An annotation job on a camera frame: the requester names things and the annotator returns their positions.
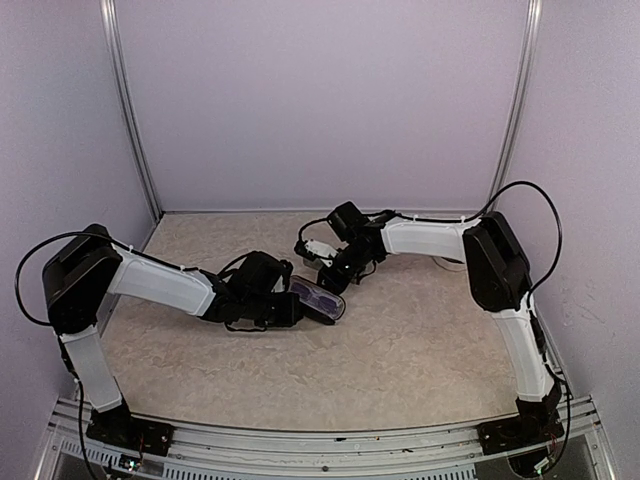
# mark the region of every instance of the white plastic part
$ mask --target white plastic part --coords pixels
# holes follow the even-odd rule
[[[107,365],[98,329],[90,326],[80,333],[65,333],[60,340],[93,408],[104,412],[120,405],[122,394]]]
[[[326,243],[322,243],[317,240],[307,240],[304,243],[304,246],[307,249],[307,252],[311,252],[314,255],[321,257],[318,260],[324,263],[327,267],[330,267],[333,262],[326,259],[333,258],[338,254],[338,251],[331,245],[327,245]]]
[[[531,309],[534,310],[533,298]],[[547,372],[538,352],[531,328],[526,296],[520,310],[503,310],[491,313],[502,333],[516,375],[518,398],[527,402],[541,401],[553,387],[553,378]]]
[[[394,219],[382,229],[382,241],[388,253],[430,255],[466,264],[462,234],[479,222],[480,220],[474,220],[442,224]],[[491,316],[502,333],[511,357],[518,398],[527,402],[541,401],[551,391],[554,382],[536,346],[526,296],[523,297],[519,310],[492,312]]]
[[[211,282],[202,273],[184,272],[140,257],[113,245],[122,257],[107,291],[161,303],[201,316],[215,298]]]
[[[393,219],[382,229],[382,241],[388,253],[417,253],[465,263],[462,233],[478,222],[429,223]]]

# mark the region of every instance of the white wall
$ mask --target white wall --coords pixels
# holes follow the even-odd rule
[[[593,394],[623,479],[640,469],[640,1],[544,2],[511,179],[556,201],[566,246],[537,303],[577,394]],[[534,278],[555,249],[544,201],[501,208]]]
[[[100,222],[134,244],[147,211],[120,115],[97,1],[0,1],[0,478],[26,478],[68,387],[51,330],[24,319],[13,274],[32,245]],[[44,317],[42,262],[25,300]]]
[[[527,2],[118,2],[166,210],[474,209]]]

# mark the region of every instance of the robotic arm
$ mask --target robotic arm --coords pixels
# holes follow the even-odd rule
[[[475,302],[496,321],[516,375],[519,416],[480,426],[485,453],[562,436],[557,404],[561,389],[545,366],[546,342],[531,297],[529,261],[505,217],[490,212],[478,219],[439,223],[399,218],[391,211],[375,218],[351,202],[337,207],[327,222],[344,249],[300,239],[295,251],[319,264],[317,284],[335,294],[358,283],[372,263],[390,254],[443,257],[467,265]]]
[[[243,260],[234,269],[234,263]],[[293,266],[264,252],[238,258],[218,275],[184,268],[124,248],[106,228],[91,225],[43,269],[49,322],[67,368],[92,404],[89,438],[166,455],[173,428],[131,416],[107,365],[96,312],[107,293],[167,305],[206,321],[253,320],[255,330],[292,327],[303,316],[332,324],[344,310],[339,296],[292,276]],[[303,289],[306,295],[300,295]]]

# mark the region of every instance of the marble-patterned surface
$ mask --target marble-patterned surface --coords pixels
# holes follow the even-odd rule
[[[309,213],[167,215],[147,251],[218,271],[264,250],[291,260]],[[325,225],[307,237],[337,245]],[[105,351],[133,411],[279,430],[427,426],[515,411],[500,332],[471,299],[465,273],[432,259],[389,257],[344,294],[332,327],[302,320],[263,334],[229,333],[167,307],[122,298]]]

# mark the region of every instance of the black cable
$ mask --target black cable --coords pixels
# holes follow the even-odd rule
[[[371,262],[373,264],[373,269],[369,272],[369,273],[364,273],[362,275],[359,275],[357,280],[357,283],[360,284],[360,282],[362,280],[364,280],[365,278],[373,275],[374,273],[376,273],[376,270],[378,269],[378,262],[376,262],[375,260],[373,262]]]
[[[69,237],[87,237],[87,238],[98,238],[100,240],[105,240],[109,243],[112,243],[120,248],[122,248],[123,250],[127,250],[130,251],[131,253],[133,253],[134,255],[137,255],[139,257],[142,258],[146,258],[147,260],[151,260],[153,262],[157,262],[160,265],[164,265],[165,267],[174,269],[174,270],[179,270],[179,271],[183,271],[183,272],[191,272],[191,271],[195,271],[198,270],[198,267],[189,267],[189,268],[181,268],[178,265],[174,265],[173,263],[164,261],[162,259],[156,258],[152,255],[143,253],[143,252],[139,252],[138,250],[135,250],[131,247],[129,247],[128,245],[125,245],[122,242],[119,242],[118,240],[111,238],[108,235],[102,235],[101,233],[93,233],[93,232],[65,232],[65,233],[61,233],[59,235],[55,235],[53,237],[49,237],[46,240],[40,242],[38,245],[36,245],[35,247],[33,247],[31,250],[29,250],[26,255],[24,257],[22,257],[22,259],[20,260],[20,262],[18,263],[18,267],[16,268],[16,275],[15,275],[15,279],[14,279],[14,289],[15,289],[15,295],[16,295],[16,300],[18,302],[18,307],[20,308],[20,311],[22,312],[22,314],[32,323],[35,323],[36,325],[40,325],[40,326],[44,326],[44,327],[49,327],[51,326],[51,324],[49,322],[44,322],[42,320],[38,320],[37,318],[33,317],[25,308],[24,306],[24,302],[22,301],[22,295],[20,294],[20,275],[22,274],[22,269],[24,268],[24,265],[27,263],[27,261],[39,250],[42,250],[44,247],[46,247],[47,245],[57,242],[58,240],[62,240],[63,238],[69,238]]]
[[[565,395],[567,396],[567,431],[565,432],[565,435],[564,435],[564,442],[562,442],[562,448],[560,449],[560,453],[558,454],[558,456],[556,456],[553,459],[553,463],[549,466],[549,468],[547,468],[543,472],[543,475],[546,475],[551,470],[553,470],[556,465],[558,465],[558,463],[560,462],[560,459],[562,458],[562,455],[564,455],[564,451],[567,449],[567,445],[569,444],[569,432],[571,430],[571,397],[572,397],[572,393],[571,393],[571,388],[569,388],[569,382],[567,382],[566,380],[558,377],[553,372],[553,370],[551,370],[551,367],[549,366],[548,363],[545,362],[544,366],[547,369],[547,372],[549,373],[549,375],[551,375],[551,377],[554,380],[556,380],[557,382],[559,382],[562,385],[564,385]]]
[[[245,258],[247,258],[249,255],[251,255],[253,252],[247,252],[243,255],[240,255],[239,257],[234,258],[233,260],[231,260],[229,263],[227,263],[222,270],[220,270],[218,272],[218,276],[219,277],[223,277],[224,274],[227,272],[227,270],[229,270],[231,267],[233,267],[236,263],[238,263],[240,260],[244,260]]]
[[[373,215],[378,215],[378,213],[372,213],[369,214],[367,216],[373,216]],[[322,218],[316,218],[315,220],[311,220],[310,222],[305,223],[303,226],[300,227],[300,229],[298,230],[298,242],[299,243],[304,243],[304,239],[302,238],[302,233],[309,228],[311,225],[316,225],[318,223],[322,223],[322,222],[328,222],[329,218],[328,217],[322,217]],[[320,260],[335,260],[335,258],[332,257],[323,257],[322,255],[318,255],[317,253],[313,254],[315,258],[319,258]]]
[[[365,217],[379,217],[380,215],[382,215],[383,213],[395,213],[392,210],[380,210],[379,212],[373,212],[373,213],[365,213],[364,216]]]
[[[511,182],[511,183],[505,185],[504,187],[502,187],[500,190],[498,190],[480,210],[478,210],[476,213],[474,213],[470,217],[465,218],[464,221],[465,222],[471,222],[471,221],[481,217],[482,215],[484,215],[487,212],[487,210],[489,210],[491,205],[493,205],[495,203],[495,201],[504,192],[506,192],[507,190],[509,190],[511,188],[520,186],[520,185],[525,186],[525,187],[533,188],[540,195],[542,195],[542,197],[549,204],[549,207],[551,208],[551,211],[553,212],[553,217],[554,217],[554,219],[556,221],[556,227],[558,229],[558,243],[557,243],[557,246],[556,246],[556,253],[555,253],[554,257],[553,257],[553,261],[551,262],[551,266],[549,267],[547,272],[536,283],[533,284],[533,286],[531,287],[531,289],[528,292],[528,295],[527,295],[527,308],[531,308],[531,295],[533,294],[533,292],[540,285],[542,285],[544,282],[546,282],[547,279],[553,274],[553,272],[555,271],[556,267],[558,266],[558,262],[560,261],[560,254],[562,252],[562,243],[563,243],[562,222],[560,221],[560,214],[558,213],[558,209],[556,208],[555,204],[553,203],[553,200],[551,200],[551,197],[549,196],[549,194],[547,192],[545,192],[542,189],[542,187],[540,187],[539,185],[537,185],[537,184],[535,184],[533,182],[530,182],[528,180],[516,180],[515,182]],[[412,220],[412,221],[416,221],[416,222],[448,223],[448,224],[462,223],[461,219],[409,217],[407,215],[402,215],[402,214],[397,214],[397,216],[400,217],[400,218],[403,218],[405,220]]]
[[[82,410],[84,409],[84,386],[82,382],[78,380],[78,388],[80,388],[80,406],[78,407],[78,435],[80,437],[80,450],[82,450],[82,458],[84,458],[84,464],[87,467],[87,471],[91,476],[92,480],[98,480],[96,474],[93,473],[93,469],[91,468],[91,463],[89,462],[89,455],[87,455],[87,447],[84,444],[84,432],[82,429]]]

